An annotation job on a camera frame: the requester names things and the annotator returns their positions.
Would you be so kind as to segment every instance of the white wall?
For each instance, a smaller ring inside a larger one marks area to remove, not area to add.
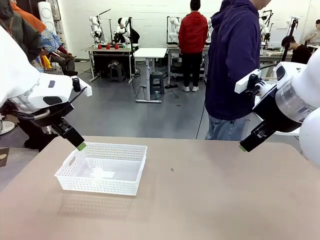
[[[313,8],[309,11],[310,1]],[[209,18],[219,10],[221,2],[202,0],[200,11]],[[275,27],[285,27],[292,15],[301,16],[298,30],[302,36],[305,25],[313,27],[318,19],[318,2],[320,0],[272,0],[266,10],[274,11],[271,22]],[[81,49],[93,44],[89,17],[107,9],[111,11],[101,16],[106,38],[110,39],[108,18],[112,18],[112,30],[115,30],[118,18],[132,17],[133,28],[140,34],[141,46],[151,48],[166,45],[167,16],[184,17],[190,12],[189,0],[58,0],[58,3],[68,50],[78,58],[88,58]]]

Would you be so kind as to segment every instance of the navy blue hoodie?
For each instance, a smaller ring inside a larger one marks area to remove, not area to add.
[[[259,14],[249,0],[224,0],[211,20],[205,107],[214,118],[236,120],[254,107],[254,99],[235,93],[235,86],[260,66]]]

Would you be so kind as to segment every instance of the basket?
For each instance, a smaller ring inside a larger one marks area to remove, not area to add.
[[[135,196],[146,157],[146,146],[86,142],[54,176],[63,190]]]

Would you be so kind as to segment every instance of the basket handle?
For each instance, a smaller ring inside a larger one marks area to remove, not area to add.
[[[62,166],[65,166],[65,165],[69,165],[69,163],[72,161],[72,159],[76,156],[78,150],[74,150],[72,151],[69,156],[66,158],[66,160],[63,161],[63,164]]]

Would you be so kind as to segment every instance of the gray stool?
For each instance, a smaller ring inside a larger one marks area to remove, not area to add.
[[[154,80],[156,79],[159,80],[159,84],[154,84]],[[150,94],[154,94],[155,91],[160,91],[161,94],[165,94],[164,74],[161,71],[150,74]]]
[[[118,81],[119,83],[126,79],[125,70],[122,64],[115,67],[110,67],[110,79],[111,81]]]

